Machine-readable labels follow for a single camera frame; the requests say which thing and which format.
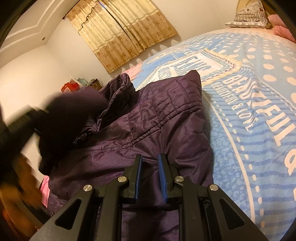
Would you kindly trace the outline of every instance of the blue gripper pad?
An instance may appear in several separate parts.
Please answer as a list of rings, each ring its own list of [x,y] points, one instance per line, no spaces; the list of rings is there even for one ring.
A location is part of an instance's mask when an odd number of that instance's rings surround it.
[[[143,157],[140,156],[139,159],[139,165],[138,165],[138,171],[137,171],[137,178],[136,178],[136,193],[135,193],[135,199],[138,201],[139,193],[140,193],[140,179],[141,179],[141,173],[142,173],[142,166],[143,166]]]
[[[161,192],[163,194],[163,198],[165,202],[168,202],[168,186],[165,178],[165,171],[163,168],[163,161],[161,154],[158,155],[158,169],[159,169],[159,178],[160,178],[160,186],[161,186]]]

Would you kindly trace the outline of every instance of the red bag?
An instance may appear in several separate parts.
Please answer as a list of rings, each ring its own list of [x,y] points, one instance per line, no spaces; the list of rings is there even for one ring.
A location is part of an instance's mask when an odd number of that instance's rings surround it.
[[[74,80],[71,80],[70,82],[66,83],[61,91],[63,94],[69,94],[71,92],[78,91],[80,89],[79,84],[77,84]]]

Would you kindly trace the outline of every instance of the quilted fabric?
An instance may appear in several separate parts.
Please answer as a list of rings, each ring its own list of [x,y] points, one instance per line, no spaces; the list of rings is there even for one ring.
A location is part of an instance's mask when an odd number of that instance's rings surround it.
[[[101,89],[108,108],[89,120],[77,148],[53,167],[49,211],[56,212],[86,184],[104,185],[121,176],[139,153],[144,161],[139,203],[124,207],[121,240],[177,241],[178,210],[163,201],[157,157],[165,153],[196,184],[213,182],[201,92],[195,70],[139,91],[125,73],[113,79]]]

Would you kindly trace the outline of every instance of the ceiling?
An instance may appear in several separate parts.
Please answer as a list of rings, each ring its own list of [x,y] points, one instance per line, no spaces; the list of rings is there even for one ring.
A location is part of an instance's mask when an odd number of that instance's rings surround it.
[[[0,48],[0,68],[47,43],[64,15],[78,0],[37,0],[16,22]]]

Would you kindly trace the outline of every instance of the pillow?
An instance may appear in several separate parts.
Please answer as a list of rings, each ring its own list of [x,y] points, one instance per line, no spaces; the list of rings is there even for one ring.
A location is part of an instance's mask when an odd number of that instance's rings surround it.
[[[287,29],[283,26],[280,26],[280,25],[276,25],[272,30],[275,35],[281,36],[285,39],[291,40],[292,42],[296,43],[296,40],[294,39],[294,37],[291,34],[291,32],[289,31],[289,29]]]
[[[268,19],[269,19],[269,21],[271,22],[271,24],[273,25],[273,26],[275,26],[275,25],[280,25],[280,26],[283,26],[283,27],[287,27],[286,25],[285,25],[285,23],[281,20],[281,18],[277,15],[277,14],[273,14],[273,15],[270,15],[269,17],[268,17]]]
[[[260,0],[257,0],[237,12],[233,22],[225,23],[229,27],[239,28],[270,28]]]

